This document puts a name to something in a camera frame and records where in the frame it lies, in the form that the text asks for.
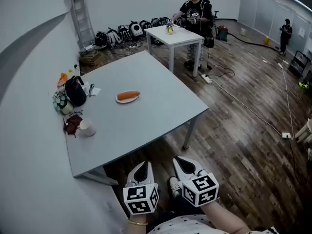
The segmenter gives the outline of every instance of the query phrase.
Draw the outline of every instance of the black t-shirt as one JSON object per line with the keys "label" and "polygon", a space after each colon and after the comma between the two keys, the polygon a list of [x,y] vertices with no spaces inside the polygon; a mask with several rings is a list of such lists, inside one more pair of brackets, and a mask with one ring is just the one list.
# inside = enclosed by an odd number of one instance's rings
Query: black t-shirt
{"label": "black t-shirt", "polygon": [[[204,2],[203,0],[200,0],[197,3],[193,3],[192,1],[185,2],[182,7],[180,8],[180,11],[185,13],[186,18],[192,17],[192,14],[199,13],[199,16],[201,18],[206,18],[211,20],[211,12],[208,4]],[[197,24],[191,24],[189,21],[186,20],[186,29],[189,31],[192,31],[196,34],[201,35],[202,37],[206,37],[208,33],[209,27],[208,22],[198,22]]]}
{"label": "black t-shirt", "polygon": [[290,39],[290,38],[291,38],[291,35],[285,33],[284,30],[285,30],[286,32],[288,32],[288,33],[292,33],[292,32],[293,32],[293,28],[291,28],[290,25],[284,24],[284,25],[282,26],[282,29],[283,29],[283,31],[282,31],[282,34],[281,34],[281,38]]}

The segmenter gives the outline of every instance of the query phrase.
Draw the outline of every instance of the bucket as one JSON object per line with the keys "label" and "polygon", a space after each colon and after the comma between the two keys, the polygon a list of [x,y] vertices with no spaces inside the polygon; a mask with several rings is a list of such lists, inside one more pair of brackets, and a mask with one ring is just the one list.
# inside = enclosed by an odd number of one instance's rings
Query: bucket
{"label": "bucket", "polygon": [[265,39],[264,39],[264,44],[267,45],[267,46],[269,46],[269,42],[270,42],[270,38],[265,37]]}
{"label": "bucket", "polygon": [[241,31],[240,34],[241,34],[242,36],[245,36],[245,33],[246,33],[246,32],[247,32],[247,29],[243,29],[243,28],[242,28],[242,31]]}

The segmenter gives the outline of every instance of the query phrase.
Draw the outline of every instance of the yellow bucket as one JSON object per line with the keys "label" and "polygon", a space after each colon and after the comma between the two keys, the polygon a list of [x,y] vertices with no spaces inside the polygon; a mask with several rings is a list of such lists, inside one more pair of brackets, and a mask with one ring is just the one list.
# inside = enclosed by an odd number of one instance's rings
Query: yellow bucket
{"label": "yellow bucket", "polygon": [[269,46],[270,38],[265,37],[264,44]]}

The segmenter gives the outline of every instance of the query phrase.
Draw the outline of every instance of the potted plant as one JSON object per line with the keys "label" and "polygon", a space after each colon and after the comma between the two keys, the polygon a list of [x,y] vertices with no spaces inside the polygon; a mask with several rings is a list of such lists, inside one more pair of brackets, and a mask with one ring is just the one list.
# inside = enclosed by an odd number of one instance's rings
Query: potted plant
{"label": "potted plant", "polygon": [[53,95],[53,106],[64,115],[73,111],[73,106],[67,99],[66,91],[57,91]]}

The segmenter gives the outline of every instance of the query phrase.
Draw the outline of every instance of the gray table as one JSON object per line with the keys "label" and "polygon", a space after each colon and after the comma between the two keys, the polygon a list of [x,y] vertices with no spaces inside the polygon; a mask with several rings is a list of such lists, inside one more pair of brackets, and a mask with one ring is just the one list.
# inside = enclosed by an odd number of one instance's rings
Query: gray table
{"label": "gray table", "polygon": [[[107,64],[82,79],[94,83],[101,91],[96,97],[88,97],[85,104],[76,109],[83,109],[81,117],[87,117],[95,124],[95,135],[84,137],[79,130],[76,138],[66,135],[74,177],[84,175],[97,180],[93,174],[96,168],[191,121],[183,144],[188,148],[199,116],[208,109],[146,51]],[[127,90],[140,91],[141,95],[129,104],[118,104],[116,95]],[[106,178],[101,182],[115,181]]]}

